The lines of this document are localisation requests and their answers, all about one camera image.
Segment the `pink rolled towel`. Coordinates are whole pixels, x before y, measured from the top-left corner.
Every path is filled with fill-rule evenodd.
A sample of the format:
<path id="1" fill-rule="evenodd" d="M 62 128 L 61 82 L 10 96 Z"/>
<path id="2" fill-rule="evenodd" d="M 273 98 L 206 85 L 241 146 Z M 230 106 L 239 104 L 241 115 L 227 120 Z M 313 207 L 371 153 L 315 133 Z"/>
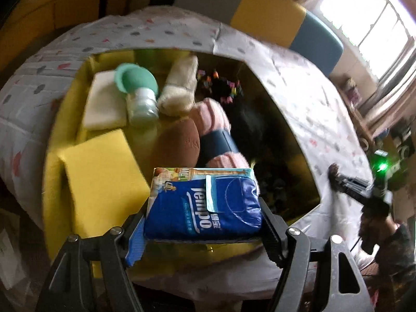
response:
<path id="1" fill-rule="evenodd" d="M 198 167 L 249 168 L 231 136 L 231 124 L 221 104 L 211 98 L 197 102 L 189 113 L 199 134 Z"/>

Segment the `brown egg makeup sponge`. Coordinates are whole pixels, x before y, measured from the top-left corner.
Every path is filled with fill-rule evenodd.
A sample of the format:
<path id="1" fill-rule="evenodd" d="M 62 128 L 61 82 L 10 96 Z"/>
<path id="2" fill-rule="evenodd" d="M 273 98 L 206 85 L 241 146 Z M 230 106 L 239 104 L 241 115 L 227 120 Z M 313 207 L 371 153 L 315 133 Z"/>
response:
<path id="1" fill-rule="evenodd" d="M 191 118 L 169 125 L 157 138 L 152 149 L 154 167 L 193 168 L 200 152 L 199 132 Z"/>

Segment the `yellow sponge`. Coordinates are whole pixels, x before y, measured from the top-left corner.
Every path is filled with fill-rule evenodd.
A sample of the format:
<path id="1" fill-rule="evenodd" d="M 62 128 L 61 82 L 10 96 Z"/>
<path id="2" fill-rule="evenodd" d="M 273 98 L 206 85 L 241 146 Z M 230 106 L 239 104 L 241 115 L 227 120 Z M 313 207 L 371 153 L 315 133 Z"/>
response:
<path id="1" fill-rule="evenodd" d="M 64 149 L 73 200 L 73 228 L 81 237 L 103 235 L 137 213 L 150 188 L 123 130 L 113 130 Z"/>

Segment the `wooden side shelf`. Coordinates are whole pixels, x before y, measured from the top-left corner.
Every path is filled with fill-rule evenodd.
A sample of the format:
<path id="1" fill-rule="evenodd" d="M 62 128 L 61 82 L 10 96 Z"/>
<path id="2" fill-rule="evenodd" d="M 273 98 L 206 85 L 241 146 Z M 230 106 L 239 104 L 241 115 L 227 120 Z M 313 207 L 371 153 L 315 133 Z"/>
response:
<path id="1" fill-rule="evenodd" d="M 336 86 L 348 114 L 355 128 L 360 146 L 365 154 L 369 155 L 377 149 L 389 150 L 385 143 L 389 134 L 388 125 L 383 118 L 378 118 L 374 123 L 370 123 L 358 110 L 358 101 L 361 100 L 357 84 L 351 77 L 344 77 L 341 83 Z"/>

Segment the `green powder puff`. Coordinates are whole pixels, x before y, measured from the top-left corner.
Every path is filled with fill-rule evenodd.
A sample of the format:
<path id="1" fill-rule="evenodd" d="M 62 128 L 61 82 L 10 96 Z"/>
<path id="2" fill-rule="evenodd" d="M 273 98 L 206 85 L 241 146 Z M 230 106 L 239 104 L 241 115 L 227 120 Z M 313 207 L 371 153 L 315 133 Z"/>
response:
<path id="1" fill-rule="evenodd" d="M 130 125 L 145 127 L 159 119 L 159 87 L 148 69 L 134 63 L 122 63 L 115 70 L 114 82 L 126 96 Z"/>

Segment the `patterned white tablecloth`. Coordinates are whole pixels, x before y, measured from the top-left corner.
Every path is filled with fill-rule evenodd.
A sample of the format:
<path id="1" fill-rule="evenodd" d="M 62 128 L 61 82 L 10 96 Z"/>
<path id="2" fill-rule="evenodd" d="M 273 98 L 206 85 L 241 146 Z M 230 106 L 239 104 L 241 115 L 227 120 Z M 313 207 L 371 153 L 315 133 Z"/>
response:
<path id="1" fill-rule="evenodd" d="M 373 256 L 357 243 L 361 205 L 331 190 L 328 167 L 369 179 L 370 166 L 335 86 L 313 63 L 291 50 L 263 44 L 207 17 L 176 7 L 149 7 L 76 26 L 28 58 L 1 88 L 1 179 L 47 232 L 52 253 L 69 233 L 70 214 L 59 199 L 63 164 L 57 152 L 78 136 L 78 104 L 86 74 L 111 70 L 131 58 L 166 65 L 182 49 L 230 61 L 244 76 L 244 99 L 269 115 L 266 129 L 305 167 L 320 202 L 295 223 L 311 237 L 338 233 L 359 269 Z"/>

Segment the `cream mesh cloth bundle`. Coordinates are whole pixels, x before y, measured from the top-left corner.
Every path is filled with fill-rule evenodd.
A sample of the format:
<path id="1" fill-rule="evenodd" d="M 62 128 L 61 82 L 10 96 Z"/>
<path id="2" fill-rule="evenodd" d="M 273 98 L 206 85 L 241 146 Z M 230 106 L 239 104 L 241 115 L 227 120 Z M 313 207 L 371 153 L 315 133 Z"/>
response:
<path id="1" fill-rule="evenodd" d="M 186 115 L 194 106 L 197 87 L 198 58 L 195 55 L 181 57 L 173 63 L 167 76 L 157 106 L 164 115 Z"/>

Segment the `grey yellow blue sofa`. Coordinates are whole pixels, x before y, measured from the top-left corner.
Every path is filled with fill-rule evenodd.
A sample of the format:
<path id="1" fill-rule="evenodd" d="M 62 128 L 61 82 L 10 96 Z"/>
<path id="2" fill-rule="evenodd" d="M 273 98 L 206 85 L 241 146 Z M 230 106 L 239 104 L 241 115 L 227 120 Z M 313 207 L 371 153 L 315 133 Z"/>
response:
<path id="1" fill-rule="evenodd" d="M 290 49 L 315 64 L 325 76 L 332 73 L 343 53 L 337 35 L 292 0 L 174 0 L 173 5 Z"/>

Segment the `gold metal tin box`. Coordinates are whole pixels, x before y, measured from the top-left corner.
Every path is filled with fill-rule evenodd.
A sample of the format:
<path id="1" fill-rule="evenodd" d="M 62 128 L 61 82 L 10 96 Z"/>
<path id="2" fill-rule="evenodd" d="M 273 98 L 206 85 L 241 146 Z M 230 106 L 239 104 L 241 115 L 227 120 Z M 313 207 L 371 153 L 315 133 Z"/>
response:
<path id="1" fill-rule="evenodd" d="M 74 213 L 75 202 L 60 154 L 99 136 L 99 131 L 85 130 L 81 125 L 93 75 L 119 63 L 137 62 L 150 69 L 158 82 L 163 82 L 173 62 L 182 56 L 183 51 L 173 49 L 109 51 L 89 56 L 77 71 L 56 115 L 45 155 L 42 210 L 50 258 L 56 257 L 69 234 L 87 234 L 86 224 L 80 223 Z M 235 75 L 243 84 L 241 96 L 226 107 L 231 136 L 243 156 L 255 165 L 261 197 L 287 223 L 296 223 L 319 205 L 320 196 L 293 129 L 251 66 L 213 54 L 201 53 L 198 57 L 205 68 Z M 180 165 L 184 129 L 182 118 L 169 116 L 160 117 L 148 127 L 124 128 L 126 141 L 142 172 L 142 186 L 150 185 L 155 167 Z"/>

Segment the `black patterned hair item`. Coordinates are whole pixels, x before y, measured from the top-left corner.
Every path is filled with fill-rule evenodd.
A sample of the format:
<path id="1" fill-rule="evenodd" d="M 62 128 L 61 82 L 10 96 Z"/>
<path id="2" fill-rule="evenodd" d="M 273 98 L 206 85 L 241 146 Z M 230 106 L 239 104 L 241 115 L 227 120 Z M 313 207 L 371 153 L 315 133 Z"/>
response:
<path id="1" fill-rule="evenodd" d="M 216 69 L 197 71 L 196 97 L 199 100 L 211 98 L 220 104 L 231 104 L 238 96 L 243 96 L 239 80 L 229 80 Z"/>

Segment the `white sponge block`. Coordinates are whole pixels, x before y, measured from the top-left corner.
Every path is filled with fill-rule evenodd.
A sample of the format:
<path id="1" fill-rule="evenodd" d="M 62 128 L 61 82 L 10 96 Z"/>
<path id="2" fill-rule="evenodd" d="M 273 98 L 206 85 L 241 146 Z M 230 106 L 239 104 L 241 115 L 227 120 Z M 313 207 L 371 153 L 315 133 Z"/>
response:
<path id="1" fill-rule="evenodd" d="M 127 125 L 126 97 L 114 77 L 114 70 L 94 75 L 82 118 L 84 129 L 113 130 Z"/>

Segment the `blue Tempo tissue pack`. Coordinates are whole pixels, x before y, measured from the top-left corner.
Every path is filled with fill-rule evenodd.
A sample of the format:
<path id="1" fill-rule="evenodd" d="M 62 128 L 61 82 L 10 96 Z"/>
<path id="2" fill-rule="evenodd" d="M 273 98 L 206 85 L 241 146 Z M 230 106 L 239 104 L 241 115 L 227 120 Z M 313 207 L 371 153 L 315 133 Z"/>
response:
<path id="1" fill-rule="evenodd" d="M 251 168 L 156 168 L 144 235 L 158 242 L 250 242 L 262 225 Z"/>

